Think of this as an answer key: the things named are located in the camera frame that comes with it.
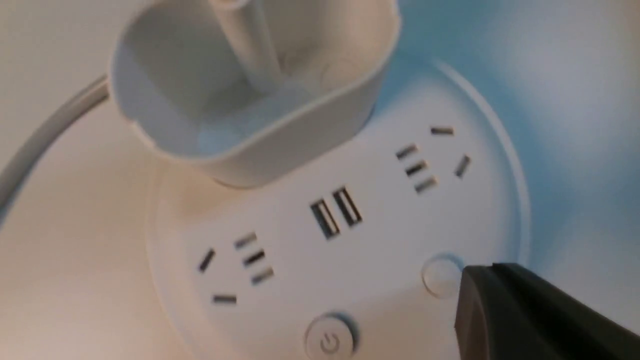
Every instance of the power symbol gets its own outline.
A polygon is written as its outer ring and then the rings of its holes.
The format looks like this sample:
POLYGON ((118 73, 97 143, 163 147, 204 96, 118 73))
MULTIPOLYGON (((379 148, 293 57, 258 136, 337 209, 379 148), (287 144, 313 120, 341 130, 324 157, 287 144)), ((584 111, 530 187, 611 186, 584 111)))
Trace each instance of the power symbol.
POLYGON ((334 333, 332 333, 331 336, 325 333, 324 339, 320 340, 320 350, 322 350, 325 355, 334 355, 340 350, 340 339, 334 333))

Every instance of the black object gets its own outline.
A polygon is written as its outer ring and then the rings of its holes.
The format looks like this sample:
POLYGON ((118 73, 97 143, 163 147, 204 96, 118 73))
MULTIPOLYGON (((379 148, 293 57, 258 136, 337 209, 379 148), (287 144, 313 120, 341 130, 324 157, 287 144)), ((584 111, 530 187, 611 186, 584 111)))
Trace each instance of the black object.
POLYGON ((640 359, 639 336, 516 264, 464 269, 455 328, 462 360, 640 359))

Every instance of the round power strip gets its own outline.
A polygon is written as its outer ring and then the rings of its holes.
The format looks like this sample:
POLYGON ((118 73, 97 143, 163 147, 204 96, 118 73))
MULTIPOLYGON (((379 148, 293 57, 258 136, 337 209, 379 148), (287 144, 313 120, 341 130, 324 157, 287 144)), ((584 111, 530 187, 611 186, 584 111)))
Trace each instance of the round power strip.
POLYGON ((392 67, 410 76, 359 135, 263 188, 158 170, 150 266, 197 359, 456 359, 461 269, 526 264, 529 199, 496 114, 446 64, 392 67))

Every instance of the power button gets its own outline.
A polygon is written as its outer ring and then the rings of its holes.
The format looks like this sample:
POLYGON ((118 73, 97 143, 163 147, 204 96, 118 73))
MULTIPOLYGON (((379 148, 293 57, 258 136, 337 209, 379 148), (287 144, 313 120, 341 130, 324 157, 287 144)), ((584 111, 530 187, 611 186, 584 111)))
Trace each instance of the power button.
POLYGON ((341 319, 326 315, 315 319, 305 339, 311 360, 347 360, 353 355, 353 333, 341 319))

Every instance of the beige surface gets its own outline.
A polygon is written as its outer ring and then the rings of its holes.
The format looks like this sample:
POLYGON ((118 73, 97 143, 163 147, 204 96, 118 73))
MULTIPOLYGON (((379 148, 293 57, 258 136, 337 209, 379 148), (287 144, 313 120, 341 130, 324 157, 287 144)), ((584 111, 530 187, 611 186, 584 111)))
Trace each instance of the beige surface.
MULTIPOLYGON (((136 1, 0 1, 0 167, 104 72, 136 1)), ((0 231, 0 359, 188 359, 143 239, 153 159, 108 102, 39 163, 0 231)))

